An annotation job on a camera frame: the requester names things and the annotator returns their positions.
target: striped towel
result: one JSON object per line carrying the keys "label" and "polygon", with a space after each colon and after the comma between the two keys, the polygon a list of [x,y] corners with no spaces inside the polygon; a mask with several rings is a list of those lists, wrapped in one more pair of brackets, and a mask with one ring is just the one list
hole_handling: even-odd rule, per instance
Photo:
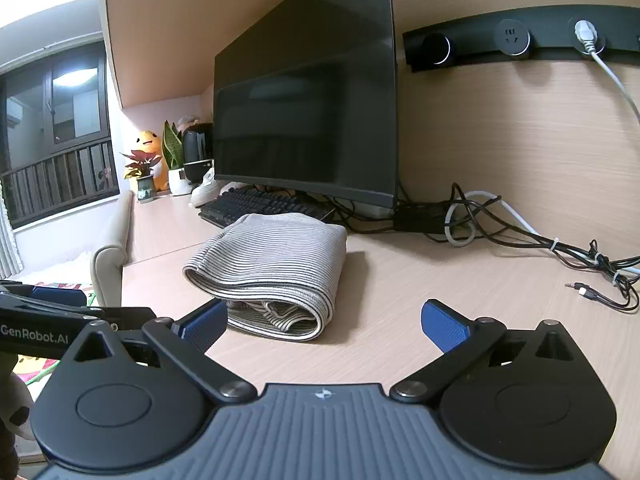
{"label": "striped towel", "polygon": [[347,231],[300,214],[244,215],[209,240],[182,273],[226,300],[229,324],[308,341],[334,314]]}

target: black speaker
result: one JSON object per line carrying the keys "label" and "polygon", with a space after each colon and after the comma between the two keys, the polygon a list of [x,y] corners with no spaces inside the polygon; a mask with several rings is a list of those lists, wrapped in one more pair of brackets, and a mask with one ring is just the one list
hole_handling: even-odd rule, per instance
{"label": "black speaker", "polygon": [[189,126],[182,134],[185,166],[190,162],[213,158],[213,123]]}
{"label": "black speaker", "polygon": [[184,153],[184,175],[194,184],[212,167],[213,123],[189,126],[182,134]]}

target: window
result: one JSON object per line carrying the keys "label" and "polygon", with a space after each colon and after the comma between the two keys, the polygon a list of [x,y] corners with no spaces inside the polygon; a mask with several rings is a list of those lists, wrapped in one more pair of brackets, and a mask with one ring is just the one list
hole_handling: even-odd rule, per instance
{"label": "window", "polygon": [[0,178],[14,228],[119,193],[103,43],[0,76]]}

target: desk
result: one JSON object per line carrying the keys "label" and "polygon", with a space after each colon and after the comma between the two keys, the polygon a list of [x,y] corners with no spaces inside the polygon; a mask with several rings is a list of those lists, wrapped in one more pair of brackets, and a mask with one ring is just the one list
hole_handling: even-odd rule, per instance
{"label": "desk", "polygon": [[[183,232],[192,223],[194,230],[203,229],[197,223],[205,222],[195,212],[184,217],[189,225]],[[209,295],[181,272],[200,246],[125,267],[123,305],[149,306],[158,316],[175,319],[207,301]],[[350,235],[347,250],[335,316],[320,337],[293,343],[227,330],[207,355],[258,391],[268,381],[379,382],[388,391],[440,356],[420,328],[427,298],[438,298],[471,319],[495,317],[508,328],[533,329],[542,319],[559,319],[616,404],[618,424],[601,464],[617,478],[640,478],[640,315],[614,312],[563,286],[578,280],[608,291],[601,276],[567,269],[541,251],[514,253],[483,240],[456,249],[419,234]]]}
{"label": "desk", "polygon": [[164,195],[141,204],[134,200],[127,241],[129,264],[201,244],[219,231],[189,207],[191,195]]}

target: screw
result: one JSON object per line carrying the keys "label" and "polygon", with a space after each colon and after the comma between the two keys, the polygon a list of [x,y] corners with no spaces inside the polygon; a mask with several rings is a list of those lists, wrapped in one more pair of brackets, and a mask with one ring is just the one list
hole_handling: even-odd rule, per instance
{"label": "screw", "polygon": [[250,396],[251,385],[246,381],[231,381],[220,386],[220,393],[229,399],[242,399]]}
{"label": "screw", "polygon": [[396,393],[402,397],[414,399],[423,396],[428,388],[420,381],[400,381],[394,386]]}

